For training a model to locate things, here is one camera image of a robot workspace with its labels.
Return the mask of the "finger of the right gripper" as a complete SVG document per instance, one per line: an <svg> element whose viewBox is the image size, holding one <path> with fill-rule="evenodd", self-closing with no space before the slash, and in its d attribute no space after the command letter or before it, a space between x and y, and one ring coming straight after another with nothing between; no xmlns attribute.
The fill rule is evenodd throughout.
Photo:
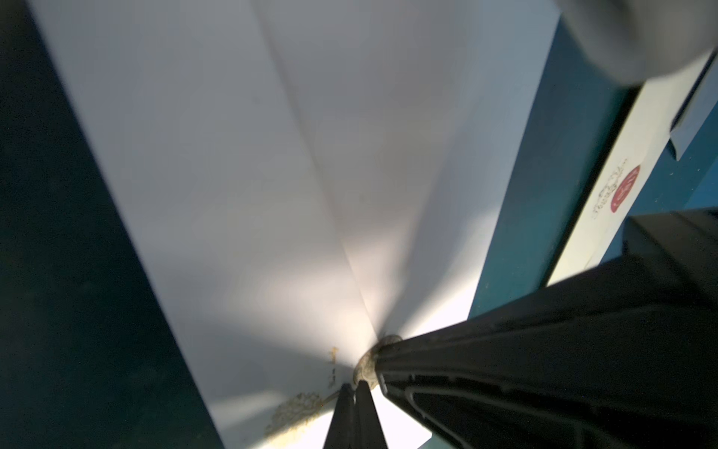
<svg viewBox="0 0 718 449"><path fill-rule="evenodd" d="M460 448L714 448L717 213L628 220L619 258L381 349L385 396Z"/></svg>

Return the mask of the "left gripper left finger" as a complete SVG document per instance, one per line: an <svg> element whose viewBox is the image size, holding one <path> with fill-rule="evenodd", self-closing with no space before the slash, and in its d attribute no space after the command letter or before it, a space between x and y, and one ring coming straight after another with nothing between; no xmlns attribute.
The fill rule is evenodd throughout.
<svg viewBox="0 0 718 449"><path fill-rule="evenodd" d="M355 391L342 385L323 449L355 448Z"/></svg>

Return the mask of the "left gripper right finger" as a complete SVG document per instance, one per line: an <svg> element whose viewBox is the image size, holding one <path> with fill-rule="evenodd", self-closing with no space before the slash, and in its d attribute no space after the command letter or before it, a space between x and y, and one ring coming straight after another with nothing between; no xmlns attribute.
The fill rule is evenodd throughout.
<svg viewBox="0 0 718 449"><path fill-rule="evenodd" d="M388 448L379 415L366 381L360 381L355 390L355 448Z"/></svg>

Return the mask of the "yellow envelope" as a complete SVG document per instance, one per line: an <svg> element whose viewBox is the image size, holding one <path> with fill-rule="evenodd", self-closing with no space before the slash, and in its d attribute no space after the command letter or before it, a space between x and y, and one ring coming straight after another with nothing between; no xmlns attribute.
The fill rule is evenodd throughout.
<svg viewBox="0 0 718 449"><path fill-rule="evenodd" d="M672 122L712 53L641 86L547 284L592 269L604 258L661 153L671 146Z"/></svg>

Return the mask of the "white paper sheet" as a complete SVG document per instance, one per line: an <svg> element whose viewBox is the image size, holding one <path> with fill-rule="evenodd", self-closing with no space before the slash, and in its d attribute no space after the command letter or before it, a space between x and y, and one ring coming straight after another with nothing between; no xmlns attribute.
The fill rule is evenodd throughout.
<svg viewBox="0 0 718 449"><path fill-rule="evenodd" d="M34 1L227 448L319 448L381 338L461 321L551 1Z"/></svg>

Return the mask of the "grey envelope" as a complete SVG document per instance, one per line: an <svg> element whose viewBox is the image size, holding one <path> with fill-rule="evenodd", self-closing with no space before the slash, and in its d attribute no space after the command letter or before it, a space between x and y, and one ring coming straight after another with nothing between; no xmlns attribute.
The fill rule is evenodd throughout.
<svg viewBox="0 0 718 449"><path fill-rule="evenodd" d="M713 52L675 116L669 140L680 161L717 103L717 52Z"/></svg>

